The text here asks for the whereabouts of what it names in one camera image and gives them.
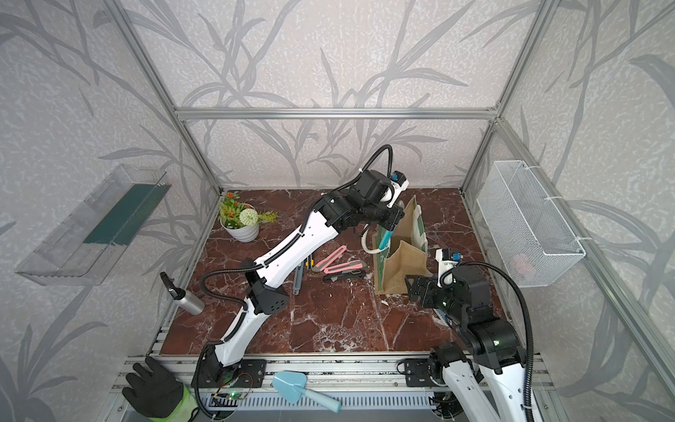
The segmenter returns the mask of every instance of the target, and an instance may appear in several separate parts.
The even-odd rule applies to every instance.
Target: potted plant
[[[220,224],[236,240],[250,242],[258,236],[260,223],[272,223],[277,213],[258,213],[253,206],[239,201],[236,192],[228,192],[220,203]]]

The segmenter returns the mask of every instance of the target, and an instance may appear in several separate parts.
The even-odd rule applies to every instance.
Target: pink object
[[[324,268],[326,268],[328,265],[331,265],[336,259],[340,258],[345,250],[347,250],[347,246],[345,245],[335,249],[330,255],[312,267],[312,271],[315,273],[320,273]]]
[[[342,264],[333,265],[332,267],[326,267],[323,272],[326,274],[341,273],[348,269],[362,269],[365,266],[365,262],[357,259],[356,261],[349,261]]]
[[[522,275],[526,280],[532,280],[535,268],[530,263],[527,255],[520,253],[511,259],[511,265],[516,268],[518,274]]]

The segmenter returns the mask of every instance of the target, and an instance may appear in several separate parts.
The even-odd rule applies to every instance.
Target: wallpaper
[[[539,0],[123,4],[178,107],[491,107]],[[486,126],[190,123],[223,186],[261,188],[337,186],[386,142],[411,186],[457,187]]]
[[[673,1],[561,5],[506,110],[671,345],[674,12]],[[475,180],[470,201],[479,188]],[[524,293],[535,343],[572,420],[675,420],[674,404],[583,264]]]
[[[217,199],[89,1],[0,4],[0,419],[92,421],[144,354]],[[21,260],[120,163],[172,185],[100,286],[39,286]]]
[[[459,187],[483,120],[204,120],[190,131],[222,186],[335,187],[383,144],[412,187]],[[358,131],[373,133],[359,142]],[[386,171],[386,154],[372,166]]]
[[[124,0],[179,107],[489,107],[539,0]]]
[[[557,10],[506,114],[671,346],[674,12],[673,1]]]

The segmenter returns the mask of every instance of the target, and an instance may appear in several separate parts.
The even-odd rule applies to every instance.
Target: green glove cuff
[[[173,412],[164,418],[151,417],[149,419],[155,422],[188,422],[195,407],[197,407],[197,400],[190,394],[188,388],[183,385],[183,398]]]

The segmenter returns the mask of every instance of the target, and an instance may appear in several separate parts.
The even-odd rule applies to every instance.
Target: white wire basket
[[[520,287],[549,286],[586,256],[524,161],[494,161],[478,206],[506,271]]]

